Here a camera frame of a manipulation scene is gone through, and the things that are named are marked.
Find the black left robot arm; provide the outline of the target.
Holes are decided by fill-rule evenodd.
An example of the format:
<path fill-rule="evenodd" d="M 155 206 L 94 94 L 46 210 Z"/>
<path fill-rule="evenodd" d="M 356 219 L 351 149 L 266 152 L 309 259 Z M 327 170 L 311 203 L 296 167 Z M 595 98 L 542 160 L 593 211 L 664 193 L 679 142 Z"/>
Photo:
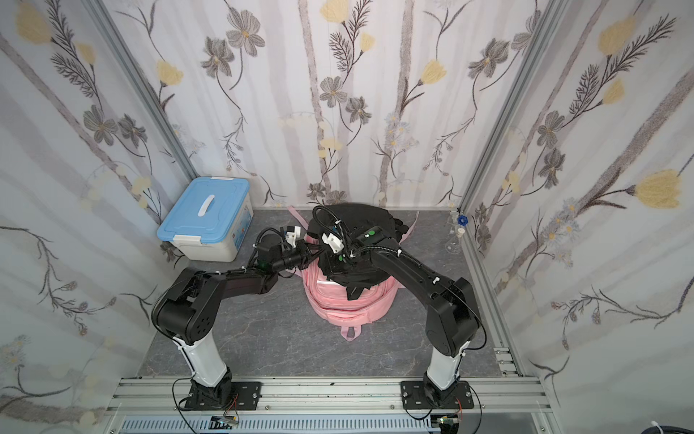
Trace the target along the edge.
<path fill-rule="evenodd" d="M 232 374 L 220 358 L 213 326 L 222 300 L 268 293 L 284 271 L 302 271 L 325 248 L 265 229 L 254 243 L 247 265 L 225 272 L 189 267 L 155 303 L 150 314 L 157 331 L 172 340 L 192 371 L 195 390 L 222 398 L 231 393 Z"/>

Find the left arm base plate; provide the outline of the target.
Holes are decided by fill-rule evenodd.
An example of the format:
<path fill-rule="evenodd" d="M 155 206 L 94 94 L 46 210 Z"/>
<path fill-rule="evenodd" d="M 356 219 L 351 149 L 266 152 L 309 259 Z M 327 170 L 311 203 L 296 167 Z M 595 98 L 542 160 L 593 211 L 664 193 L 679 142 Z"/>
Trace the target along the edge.
<path fill-rule="evenodd" d="M 220 383 L 206 387 L 192 382 L 184 399 L 184 410 L 256 410 L 261 397 L 261 382 Z"/>

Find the blue lidded storage box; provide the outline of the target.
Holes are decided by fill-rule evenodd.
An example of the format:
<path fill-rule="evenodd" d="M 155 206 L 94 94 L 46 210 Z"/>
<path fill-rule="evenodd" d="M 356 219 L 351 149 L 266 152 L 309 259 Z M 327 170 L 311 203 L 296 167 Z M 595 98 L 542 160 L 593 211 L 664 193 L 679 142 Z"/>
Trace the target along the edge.
<path fill-rule="evenodd" d="M 157 230 L 189 260 L 232 262 L 249 232 L 250 182 L 198 177 L 189 184 Z"/>

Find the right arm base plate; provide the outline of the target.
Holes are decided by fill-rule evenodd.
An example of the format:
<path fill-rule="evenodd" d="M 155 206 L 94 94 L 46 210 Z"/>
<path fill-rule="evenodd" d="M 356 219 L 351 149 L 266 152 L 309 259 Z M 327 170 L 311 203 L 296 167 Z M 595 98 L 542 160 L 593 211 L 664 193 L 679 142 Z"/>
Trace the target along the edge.
<path fill-rule="evenodd" d="M 439 390 L 430 381 L 403 381 L 399 384 L 405 410 L 472 410 L 475 398 L 468 382 L 454 382 Z"/>

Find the aluminium front rail frame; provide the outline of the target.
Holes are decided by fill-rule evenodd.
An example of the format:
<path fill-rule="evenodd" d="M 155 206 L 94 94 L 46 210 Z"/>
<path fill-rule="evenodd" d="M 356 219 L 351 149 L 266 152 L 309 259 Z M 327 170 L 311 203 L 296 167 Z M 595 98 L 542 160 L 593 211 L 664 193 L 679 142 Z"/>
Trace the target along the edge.
<path fill-rule="evenodd" d="M 119 383 L 99 433 L 117 430 L 128 416 L 220 416 L 233 424 L 246 415 L 406 415 L 430 420 L 446 433 L 559 433 L 557 417 L 540 381 L 533 377 L 468 378 L 472 410 L 405 410 L 403 381 L 388 377 L 240 377 L 261 382 L 256 410 L 184 410 L 191 385 L 173 377 L 124 379 Z"/>

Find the clear glass flask blue cap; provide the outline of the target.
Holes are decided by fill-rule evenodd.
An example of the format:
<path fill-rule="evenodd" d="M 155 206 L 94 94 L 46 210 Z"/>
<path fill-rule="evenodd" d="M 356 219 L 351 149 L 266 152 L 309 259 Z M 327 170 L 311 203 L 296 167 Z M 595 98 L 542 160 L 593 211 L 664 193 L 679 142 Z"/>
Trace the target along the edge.
<path fill-rule="evenodd" d="M 445 244 L 446 251 L 453 255 L 458 255 L 462 251 L 462 238 L 466 234 L 468 217 L 458 210 L 452 210 L 449 218 L 449 239 Z"/>

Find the black fabric backpack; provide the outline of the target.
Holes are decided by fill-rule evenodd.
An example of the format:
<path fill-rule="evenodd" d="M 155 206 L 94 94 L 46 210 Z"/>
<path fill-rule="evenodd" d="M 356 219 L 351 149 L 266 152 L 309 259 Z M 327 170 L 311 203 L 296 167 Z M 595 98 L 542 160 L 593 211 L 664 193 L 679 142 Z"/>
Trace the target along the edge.
<path fill-rule="evenodd" d="M 341 253 L 361 263 L 356 274 L 327 277 L 347 287 L 349 299 L 358 298 L 366 288 L 375 286 L 390 276 L 372 264 L 368 253 L 356 253 L 363 247 L 364 235 L 370 233 L 372 229 L 378 236 L 382 235 L 396 242 L 403 242 L 410 226 L 387 210 L 368 204 L 317 205 L 312 210 L 308 235 L 316 239 L 319 246 L 326 251 L 330 247 L 322 242 L 321 237 L 324 233 L 333 233 L 344 243 Z M 322 269 L 322 253 L 318 257 L 320 269 Z"/>

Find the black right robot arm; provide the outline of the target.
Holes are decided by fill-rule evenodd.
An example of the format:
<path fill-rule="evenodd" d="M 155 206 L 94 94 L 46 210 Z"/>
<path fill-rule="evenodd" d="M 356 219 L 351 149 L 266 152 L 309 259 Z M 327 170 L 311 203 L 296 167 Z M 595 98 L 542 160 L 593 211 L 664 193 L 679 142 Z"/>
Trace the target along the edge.
<path fill-rule="evenodd" d="M 309 234 L 325 249 L 318 266 L 355 300 L 394 278 L 427 310 L 426 336 L 433 346 L 425 382 L 436 392 L 452 389 L 464 351 L 482 325 L 468 280 L 451 280 L 406 252 L 411 229 L 387 210 L 367 204 L 317 205 Z"/>

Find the pink school backpack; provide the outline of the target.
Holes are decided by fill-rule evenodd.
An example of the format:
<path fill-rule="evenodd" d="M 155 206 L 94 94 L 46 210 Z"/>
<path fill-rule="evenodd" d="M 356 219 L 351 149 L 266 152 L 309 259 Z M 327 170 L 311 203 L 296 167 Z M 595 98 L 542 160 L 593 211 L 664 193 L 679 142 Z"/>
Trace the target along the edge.
<path fill-rule="evenodd" d="M 366 288 L 356 299 L 348 298 L 348 288 L 329 280 L 318 265 L 318 260 L 300 271 L 305 294 L 318 316 L 334 326 L 341 327 L 347 341 L 361 334 L 361 327 L 381 319 L 392 306 L 395 296 L 403 288 L 395 278 Z"/>

